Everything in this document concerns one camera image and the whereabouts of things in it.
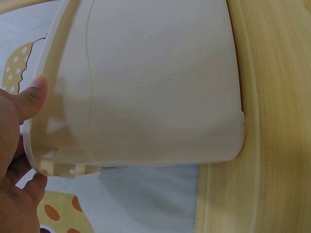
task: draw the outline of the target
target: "wooden table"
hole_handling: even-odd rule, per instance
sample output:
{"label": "wooden table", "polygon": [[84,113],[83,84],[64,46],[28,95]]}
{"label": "wooden table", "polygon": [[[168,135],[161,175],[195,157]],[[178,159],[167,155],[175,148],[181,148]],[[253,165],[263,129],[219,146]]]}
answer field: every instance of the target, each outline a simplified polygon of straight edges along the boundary
{"label": "wooden table", "polygon": [[21,7],[30,6],[47,1],[54,1],[54,0],[1,0],[0,15],[6,12],[16,10]]}
{"label": "wooden table", "polygon": [[311,0],[227,1],[246,137],[200,167],[196,232],[310,233]]}

